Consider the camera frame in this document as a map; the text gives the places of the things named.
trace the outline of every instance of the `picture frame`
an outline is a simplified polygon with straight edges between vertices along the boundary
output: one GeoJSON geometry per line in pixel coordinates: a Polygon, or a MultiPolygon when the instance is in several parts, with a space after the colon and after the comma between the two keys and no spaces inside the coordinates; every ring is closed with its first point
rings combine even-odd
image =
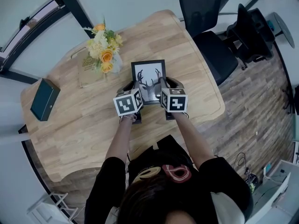
{"type": "Polygon", "coordinates": [[[132,62],[133,81],[139,81],[145,105],[159,104],[156,94],[161,91],[160,77],[166,80],[165,60],[132,62]]]}

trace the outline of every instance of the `deer head picture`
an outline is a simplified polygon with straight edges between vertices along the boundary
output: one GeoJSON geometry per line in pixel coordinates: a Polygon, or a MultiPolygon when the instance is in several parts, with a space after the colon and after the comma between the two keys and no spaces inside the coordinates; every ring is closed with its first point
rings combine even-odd
{"type": "Polygon", "coordinates": [[[144,90],[146,90],[149,100],[156,99],[155,86],[160,84],[160,77],[162,77],[161,72],[158,69],[155,69],[155,72],[157,75],[157,80],[155,79],[155,82],[154,82],[154,80],[151,78],[151,85],[148,85],[148,82],[146,80],[145,80],[145,83],[144,83],[144,81],[142,81],[142,79],[143,79],[142,72],[143,72],[143,70],[141,70],[140,72],[137,73],[137,80],[139,81],[139,84],[142,85],[142,88],[144,90]]]}

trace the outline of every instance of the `wooden floor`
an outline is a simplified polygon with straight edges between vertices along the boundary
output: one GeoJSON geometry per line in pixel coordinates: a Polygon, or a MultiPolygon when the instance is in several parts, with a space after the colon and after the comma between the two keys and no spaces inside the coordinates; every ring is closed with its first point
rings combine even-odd
{"type": "MultiPolygon", "coordinates": [[[[287,80],[275,48],[274,53],[272,60],[251,63],[246,71],[239,65],[220,86],[226,111],[198,127],[215,154],[225,157],[233,165],[238,153],[244,152],[251,172],[258,175],[268,162],[275,166],[280,159],[291,161],[293,155],[292,115],[283,110],[287,99],[282,90],[286,89],[287,80]]],[[[180,134],[175,138],[184,145],[180,134]]],[[[79,207],[79,210],[83,208],[100,168],[77,171],[61,182],[52,182],[31,142],[26,141],[26,146],[49,189],[68,192],[66,203],[79,207]]],[[[236,165],[235,170],[244,177],[244,165],[236,165]]],[[[84,222],[84,210],[75,221],[84,222]]]]}

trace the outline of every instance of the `white cloth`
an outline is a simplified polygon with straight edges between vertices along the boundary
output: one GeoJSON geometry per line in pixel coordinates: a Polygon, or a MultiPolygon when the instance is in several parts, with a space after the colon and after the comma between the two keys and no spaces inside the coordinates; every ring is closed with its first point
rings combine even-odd
{"type": "Polygon", "coordinates": [[[245,217],[238,205],[226,194],[211,193],[219,224],[244,224],[245,217]]]}

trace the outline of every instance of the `black shirt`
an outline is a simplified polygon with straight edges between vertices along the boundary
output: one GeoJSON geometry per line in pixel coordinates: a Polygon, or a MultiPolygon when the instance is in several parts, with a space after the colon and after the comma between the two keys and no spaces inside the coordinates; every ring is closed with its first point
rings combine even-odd
{"type": "MultiPolygon", "coordinates": [[[[243,215],[234,219],[248,220],[253,208],[250,189],[224,158],[208,160],[197,170],[188,154],[171,136],[157,144],[158,150],[151,147],[131,161],[129,185],[152,174],[166,175],[173,180],[175,197],[197,223],[217,224],[221,219],[224,224],[232,215],[243,215]],[[221,203],[223,200],[223,205],[230,205],[228,217],[215,209],[215,201],[221,203]]],[[[85,224],[105,223],[111,208],[120,206],[125,180],[124,162],[116,157],[105,160],[86,201],[85,224]]]]}

